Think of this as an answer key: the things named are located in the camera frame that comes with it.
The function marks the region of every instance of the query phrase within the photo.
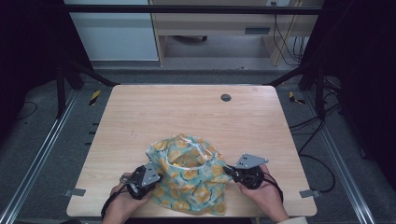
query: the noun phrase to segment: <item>black curtain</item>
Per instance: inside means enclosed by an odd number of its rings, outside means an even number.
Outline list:
[[[327,0],[325,4],[336,7],[346,2],[350,1]],[[338,19],[318,18],[303,63],[311,60],[326,31]],[[362,152],[377,161],[396,189],[395,22],[395,1],[355,1],[327,42],[321,65],[326,76],[341,80],[343,112]]]
[[[54,80],[60,62],[72,60],[93,70],[69,13],[36,7],[45,2],[7,0],[0,7],[0,141],[23,107],[26,93]],[[82,87],[77,70],[68,69],[65,77],[73,88]]]

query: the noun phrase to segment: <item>wrist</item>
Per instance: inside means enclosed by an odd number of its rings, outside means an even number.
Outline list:
[[[255,200],[255,203],[260,207],[260,209],[267,215],[274,223],[282,222],[289,219],[289,215],[283,207],[282,203],[278,202],[268,202]]]
[[[105,216],[102,224],[124,224],[127,219],[125,217]]]

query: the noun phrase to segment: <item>patterned bag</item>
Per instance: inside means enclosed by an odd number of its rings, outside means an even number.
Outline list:
[[[151,145],[149,159],[163,181],[152,191],[156,204],[180,212],[225,214],[222,194],[231,180],[220,154],[201,138],[180,134]]]

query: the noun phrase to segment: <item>wooden table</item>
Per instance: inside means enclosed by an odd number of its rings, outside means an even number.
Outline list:
[[[220,99],[224,93],[231,95],[231,101]],[[284,192],[288,214],[313,216],[317,212],[312,197],[300,196],[309,187],[273,87],[120,85],[110,95],[76,185],[86,193],[72,196],[67,214],[99,217],[120,176],[149,161],[150,144],[179,133],[204,138],[229,164],[244,152],[269,159],[268,168]],[[224,200],[226,217],[263,216],[233,181],[226,186]],[[152,202],[134,216],[191,217]]]

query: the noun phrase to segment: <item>metal bracket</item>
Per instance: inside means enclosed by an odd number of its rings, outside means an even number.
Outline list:
[[[235,168],[250,169],[256,166],[260,166],[261,164],[265,164],[267,162],[268,159],[244,153],[242,157],[239,159],[239,161],[236,163]]]
[[[315,190],[306,189],[306,190],[300,191],[300,195],[302,198],[307,198],[307,197],[317,198],[317,197],[321,196],[321,193],[317,189],[315,189]]]
[[[63,196],[71,197],[73,195],[76,195],[76,196],[82,197],[82,196],[84,196],[85,191],[87,191],[87,190],[85,190],[85,189],[65,189]]]
[[[145,165],[146,172],[143,176],[142,187],[146,185],[150,185],[154,182],[157,182],[161,177],[157,174],[155,167],[152,165],[152,162],[149,162]]]

